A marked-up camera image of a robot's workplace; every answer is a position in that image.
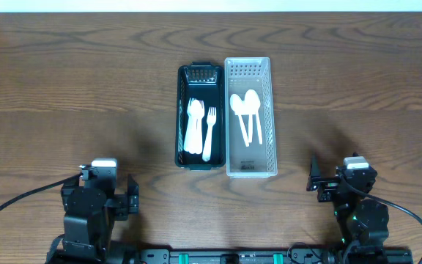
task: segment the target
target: white spoon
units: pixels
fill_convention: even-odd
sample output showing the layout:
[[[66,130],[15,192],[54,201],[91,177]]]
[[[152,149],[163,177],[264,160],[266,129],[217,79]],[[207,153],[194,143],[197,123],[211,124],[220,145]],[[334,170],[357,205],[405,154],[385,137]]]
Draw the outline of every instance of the white spoon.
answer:
[[[248,90],[245,94],[245,107],[247,107],[248,115],[250,116],[250,120],[248,121],[248,127],[252,124],[252,114],[255,114],[256,117],[256,129],[258,131],[258,141],[260,144],[263,144],[263,137],[262,137],[262,125],[260,124],[260,116],[258,115],[258,110],[260,109],[260,98],[255,90]]]
[[[243,141],[245,142],[245,146],[248,147],[248,137],[247,131],[245,131],[245,125],[243,124],[242,120],[242,111],[244,110],[244,105],[242,99],[240,99],[239,95],[233,94],[230,98],[231,109],[234,111],[236,115],[239,116],[240,121],[240,130],[242,131]]]

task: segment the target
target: table surface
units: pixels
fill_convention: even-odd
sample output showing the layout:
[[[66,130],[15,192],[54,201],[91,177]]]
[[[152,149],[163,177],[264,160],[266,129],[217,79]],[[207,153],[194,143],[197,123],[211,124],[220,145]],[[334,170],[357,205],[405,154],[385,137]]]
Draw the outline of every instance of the table surface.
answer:
[[[230,56],[271,59],[278,176],[174,164],[177,69]],[[0,204],[115,157],[141,200],[116,240],[325,244],[341,235],[306,192],[310,157],[328,168],[352,151],[379,172],[374,195],[422,217],[422,13],[0,14]],[[420,224],[389,212],[386,244],[418,261]],[[3,210],[0,263],[43,263],[63,216],[59,188]]]

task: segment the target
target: green strip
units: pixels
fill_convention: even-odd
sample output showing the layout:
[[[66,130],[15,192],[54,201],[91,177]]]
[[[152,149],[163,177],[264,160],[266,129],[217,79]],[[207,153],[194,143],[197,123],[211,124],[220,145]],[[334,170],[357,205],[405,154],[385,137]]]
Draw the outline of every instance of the green strip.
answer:
[[[188,254],[179,254],[179,264],[188,264]]]
[[[273,263],[274,264],[283,264],[283,255],[282,254],[273,254]]]

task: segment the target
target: gray basket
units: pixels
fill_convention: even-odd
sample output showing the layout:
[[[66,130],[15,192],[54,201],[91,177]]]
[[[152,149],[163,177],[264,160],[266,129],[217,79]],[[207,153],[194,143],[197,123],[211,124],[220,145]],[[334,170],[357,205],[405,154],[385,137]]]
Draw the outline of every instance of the gray basket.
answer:
[[[225,72],[227,175],[230,177],[277,175],[270,59],[227,58]],[[246,147],[239,118],[232,111],[229,98],[232,94],[237,94],[244,99],[249,89],[254,89],[260,99],[259,117],[263,144],[259,143],[255,115],[253,115],[253,142]],[[243,115],[242,118],[248,133],[248,115]]]

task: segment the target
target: white backdrop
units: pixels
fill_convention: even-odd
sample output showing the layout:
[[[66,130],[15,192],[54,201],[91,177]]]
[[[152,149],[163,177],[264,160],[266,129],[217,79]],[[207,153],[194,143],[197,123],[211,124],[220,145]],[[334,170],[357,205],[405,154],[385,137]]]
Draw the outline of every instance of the white backdrop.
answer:
[[[0,0],[0,12],[422,11],[422,0]]]

